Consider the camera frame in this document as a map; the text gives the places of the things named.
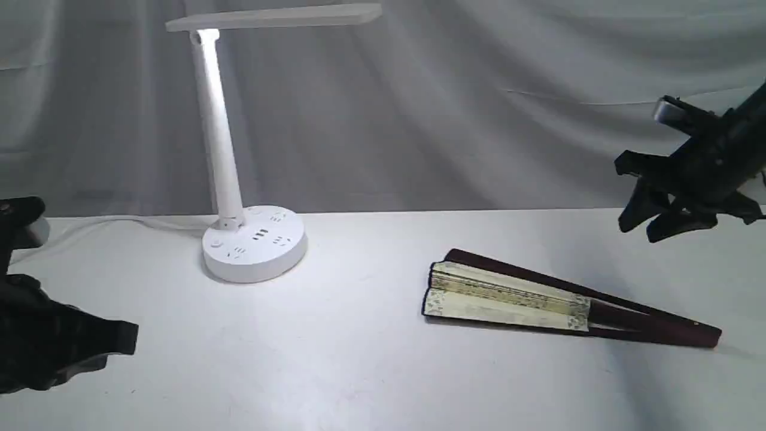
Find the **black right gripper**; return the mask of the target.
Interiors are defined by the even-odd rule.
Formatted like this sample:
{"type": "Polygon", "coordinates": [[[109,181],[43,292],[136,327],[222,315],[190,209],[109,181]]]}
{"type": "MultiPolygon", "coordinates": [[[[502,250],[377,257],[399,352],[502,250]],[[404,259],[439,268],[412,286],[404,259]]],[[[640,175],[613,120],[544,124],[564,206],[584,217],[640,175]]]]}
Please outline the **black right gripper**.
{"type": "Polygon", "coordinates": [[[717,226],[716,214],[746,224],[762,219],[754,199],[738,189],[764,165],[764,109],[730,110],[716,125],[690,136],[668,156],[625,151],[615,160],[619,175],[637,182],[618,217],[627,233],[651,219],[648,241],[717,226]]]}

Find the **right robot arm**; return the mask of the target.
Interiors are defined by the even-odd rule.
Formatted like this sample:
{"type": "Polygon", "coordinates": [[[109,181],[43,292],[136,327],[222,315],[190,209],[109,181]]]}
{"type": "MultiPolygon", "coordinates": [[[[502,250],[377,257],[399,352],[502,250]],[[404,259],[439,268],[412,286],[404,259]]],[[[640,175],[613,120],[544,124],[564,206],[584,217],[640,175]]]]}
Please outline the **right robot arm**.
{"type": "Polygon", "coordinates": [[[764,219],[760,205],[740,191],[764,177],[764,86],[721,115],[665,95],[656,102],[653,119],[687,139],[668,156],[626,150],[615,159],[618,175],[636,179],[618,217],[621,232],[647,223],[648,241],[656,243],[712,229],[720,215],[747,226],[764,219]]]}

